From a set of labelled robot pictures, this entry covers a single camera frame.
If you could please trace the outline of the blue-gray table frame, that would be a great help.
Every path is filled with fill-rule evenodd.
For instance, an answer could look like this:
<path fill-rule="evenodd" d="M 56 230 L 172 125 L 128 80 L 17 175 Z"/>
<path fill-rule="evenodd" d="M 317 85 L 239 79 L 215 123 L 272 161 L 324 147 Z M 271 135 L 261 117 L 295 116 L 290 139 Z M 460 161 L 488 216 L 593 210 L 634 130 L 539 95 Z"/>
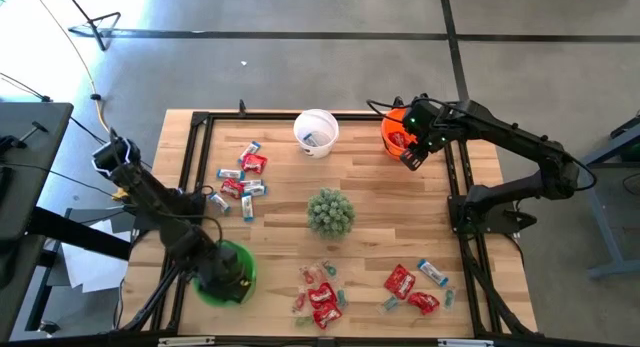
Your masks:
<path fill-rule="evenodd" d="M 640 111 L 579 156 L 598 182 L 586 192 L 609 261 L 588 270 L 594 279 L 640 274 Z"/>

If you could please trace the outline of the white table bracket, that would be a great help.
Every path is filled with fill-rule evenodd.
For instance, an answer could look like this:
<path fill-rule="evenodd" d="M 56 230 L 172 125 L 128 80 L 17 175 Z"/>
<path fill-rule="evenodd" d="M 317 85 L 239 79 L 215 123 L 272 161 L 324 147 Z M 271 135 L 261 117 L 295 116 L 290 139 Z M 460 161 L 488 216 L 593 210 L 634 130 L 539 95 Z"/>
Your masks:
<path fill-rule="evenodd" d="M 438 347 L 495 347 L 491 340 L 478 339 L 438 339 Z"/>
<path fill-rule="evenodd" d="M 157 347 L 203 347 L 216 342 L 214 336 L 178 336 L 160 338 Z"/>

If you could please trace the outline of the white plastic bucket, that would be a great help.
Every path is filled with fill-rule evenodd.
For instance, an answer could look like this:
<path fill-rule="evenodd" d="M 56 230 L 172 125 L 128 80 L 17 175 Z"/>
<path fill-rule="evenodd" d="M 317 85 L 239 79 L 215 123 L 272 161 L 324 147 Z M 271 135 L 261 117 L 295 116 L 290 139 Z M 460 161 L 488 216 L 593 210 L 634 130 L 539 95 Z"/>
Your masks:
<path fill-rule="evenodd" d="M 311 158 L 328 156 L 339 138 L 339 124 L 336 118 L 323 109 L 305 110 L 297 116 L 293 125 L 294 137 L 302 151 Z M 303 142 L 303 137 L 315 133 L 320 140 L 319 147 L 311 147 Z"/>

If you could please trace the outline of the orange plastic bucket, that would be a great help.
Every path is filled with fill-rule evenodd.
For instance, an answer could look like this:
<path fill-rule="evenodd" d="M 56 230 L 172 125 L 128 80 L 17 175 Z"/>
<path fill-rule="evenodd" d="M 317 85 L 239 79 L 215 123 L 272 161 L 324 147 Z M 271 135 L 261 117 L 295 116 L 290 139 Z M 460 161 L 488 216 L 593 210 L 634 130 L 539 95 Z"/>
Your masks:
<path fill-rule="evenodd" d="M 402 118 L 405 115 L 404 109 L 391 109 L 386 113 L 386 117 L 382 120 L 381 123 L 381 136 L 383 140 L 383 145 L 387 154 L 394 160 L 398 160 L 400 154 L 406 149 L 402 147 L 398 147 L 394 145 L 388 138 L 388 135 L 392 132 L 401 132 L 405 135 L 405 138 L 411 142 L 416 141 L 416 137 L 407 133 L 401 123 Z"/>

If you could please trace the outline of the black stand base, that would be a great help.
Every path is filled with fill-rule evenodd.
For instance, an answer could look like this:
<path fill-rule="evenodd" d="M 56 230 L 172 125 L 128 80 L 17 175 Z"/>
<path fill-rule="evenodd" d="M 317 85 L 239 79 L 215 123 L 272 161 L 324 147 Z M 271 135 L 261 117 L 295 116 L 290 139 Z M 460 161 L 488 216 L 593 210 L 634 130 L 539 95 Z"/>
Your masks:
<path fill-rule="evenodd" d="M 93 38 L 98 48 L 105 52 L 110 45 L 109 40 L 112 38 L 122 14 L 116 11 L 97 17 L 90 17 L 77 0 L 70 1 L 84 18 L 84 23 L 68 27 L 67 31 L 76 36 Z"/>

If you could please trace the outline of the black clamp tool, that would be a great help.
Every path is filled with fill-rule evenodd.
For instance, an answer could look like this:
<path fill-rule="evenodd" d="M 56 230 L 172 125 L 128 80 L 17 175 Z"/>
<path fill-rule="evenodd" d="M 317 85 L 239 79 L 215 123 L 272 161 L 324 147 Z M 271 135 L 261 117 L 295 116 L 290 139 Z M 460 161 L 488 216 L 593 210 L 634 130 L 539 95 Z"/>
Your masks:
<path fill-rule="evenodd" d="M 13 135 L 1 136 L 0 137 L 0 156 L 12 148 L 24 149 L 26 147 L 26 140 L 38 131 L 44 132 L 44 133 L 49 132 L 49 130 L 46 127 L 44 127 L 42 124 L 36 121 L 33 121 L 31 125 L 32 125 L 32 129 L 21 137 L 15 137 Z"/>

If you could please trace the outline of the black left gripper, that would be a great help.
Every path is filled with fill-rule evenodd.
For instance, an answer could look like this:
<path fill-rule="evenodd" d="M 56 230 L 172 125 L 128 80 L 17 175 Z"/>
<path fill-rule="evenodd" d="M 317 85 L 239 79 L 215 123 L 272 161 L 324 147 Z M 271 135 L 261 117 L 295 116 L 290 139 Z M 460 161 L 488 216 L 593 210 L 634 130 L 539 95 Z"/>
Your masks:
<path fill-rule="evenodd" d="M 220 244 L 199 264 L 199 292 L 216 302 L 243 302 L 250 291 L 250 264 L 238 244 Z"/>

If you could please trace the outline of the green potted artificial plant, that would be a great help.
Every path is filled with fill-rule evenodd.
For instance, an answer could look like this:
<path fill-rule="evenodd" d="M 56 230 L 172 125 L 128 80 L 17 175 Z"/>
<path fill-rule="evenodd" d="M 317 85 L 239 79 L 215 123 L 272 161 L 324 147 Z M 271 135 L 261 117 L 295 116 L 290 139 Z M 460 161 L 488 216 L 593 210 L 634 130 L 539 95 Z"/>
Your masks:
<path fill-rule="evenodd" d="M 323 188 L 308 200 L 308 227 L 322 239 L 343 239 L 351 232 L 354 221 L 353 204 L 340 190 Z"/>

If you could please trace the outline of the dark gray desk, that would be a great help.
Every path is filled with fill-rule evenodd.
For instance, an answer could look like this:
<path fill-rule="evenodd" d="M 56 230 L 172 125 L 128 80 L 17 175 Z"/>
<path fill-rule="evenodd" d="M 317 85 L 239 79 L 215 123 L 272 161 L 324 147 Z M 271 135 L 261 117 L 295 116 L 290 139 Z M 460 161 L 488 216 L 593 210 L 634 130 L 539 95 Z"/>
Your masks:
<path fill-rule="evenodd" d="M 12 169 L 0 200 L 0 244 L 15 248 L 13 277 L 0 288 L 0 342 L 11 335 L 45 241 L 41 235 L 28 235 L 26 228 L 72 111 L 70 103 L 0 102 L 0 136 L 26 138 L 25 148 L 12 148 L 0 158 Z"/>

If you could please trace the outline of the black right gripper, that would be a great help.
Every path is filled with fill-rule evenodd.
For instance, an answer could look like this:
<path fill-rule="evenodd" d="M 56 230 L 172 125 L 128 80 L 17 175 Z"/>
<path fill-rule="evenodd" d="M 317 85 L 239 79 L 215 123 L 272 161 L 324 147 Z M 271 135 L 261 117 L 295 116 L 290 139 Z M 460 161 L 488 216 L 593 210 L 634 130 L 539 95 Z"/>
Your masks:
<path fill-rule="evenodd" d="M 419 160 L 425 160 L 429 152 L 437 152 L 448 141 L 441 121 L 449 112 L 450 104 L 435 99 L 414 99 L 407 109 L 407 133 L 414 137 L 399 156 L 399 160 L 411 171 L 419 168 Z"/>

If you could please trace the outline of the black desk beam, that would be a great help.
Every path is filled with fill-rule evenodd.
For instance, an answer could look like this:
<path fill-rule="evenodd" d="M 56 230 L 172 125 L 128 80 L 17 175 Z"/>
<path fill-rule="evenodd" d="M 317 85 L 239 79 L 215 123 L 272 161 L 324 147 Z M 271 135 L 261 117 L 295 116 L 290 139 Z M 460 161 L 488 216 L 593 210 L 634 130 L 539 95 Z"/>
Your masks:
<path fill-rule="evenodd" d="M 121 260 L 130 255 L 130 242 L 40 207 L 33 209 L 26 231 Z"/>

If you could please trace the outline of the white paper sheets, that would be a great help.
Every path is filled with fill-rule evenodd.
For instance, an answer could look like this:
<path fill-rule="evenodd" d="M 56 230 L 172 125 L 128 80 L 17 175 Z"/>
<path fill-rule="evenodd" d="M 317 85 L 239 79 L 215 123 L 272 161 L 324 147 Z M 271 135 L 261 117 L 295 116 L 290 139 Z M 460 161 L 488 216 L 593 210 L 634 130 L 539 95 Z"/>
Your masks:
<path fill-rule="evenodd" d="M 109 257 L 66 243 L 62 250 L 70 285 L 81 286 L 83 293 L 117 288 L 125 277 L 128 258 Z"/>

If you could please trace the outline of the green plastic bucket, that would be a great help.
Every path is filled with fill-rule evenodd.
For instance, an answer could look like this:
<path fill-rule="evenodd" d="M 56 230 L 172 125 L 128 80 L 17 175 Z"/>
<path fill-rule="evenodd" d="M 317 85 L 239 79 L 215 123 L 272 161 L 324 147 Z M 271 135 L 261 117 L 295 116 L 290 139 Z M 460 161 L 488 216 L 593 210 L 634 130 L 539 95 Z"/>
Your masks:
<path fill-rule="evenodd" d="M 216 247 L 219 246 L 220 244 L 237 244 L 228 240 L 223 240 L 220 243 L 216 244 Z M 203 300 L 205 303 L 212 305 L 212 306 L 216 306 L 216 307 L 230 307 L 230 306 L 236 306 L 236 305 L 241 305 L 245 302 L 247 302 L 253 295 L 255 287 L 256 287 L 256 281 L 257 281 L 257 267 L 256 267 L 256 261 L 254 259 L 254 256 L 252 255 L 252 253 L 245 248 L 243 245 L 240 245 L 244 250 L 245 250 L 245 254 L 246 254 L 246 259 L 250 264 L 250 291 L 248 293 L 248 295 L 245 297 L 245 300 L 243 302 L 216 302 L 213 301 L 210 298 L 205 297 L 203 294 L 201 294 L 199 292 L 199 266 L 197 268 L 197 271 L 195 273 L 195 276 L 193 278 L 193 289 L 195 290 L 195 292 L 197 293 L 197 295 L 199 296 L 199 298 L 201 300 Z"/>

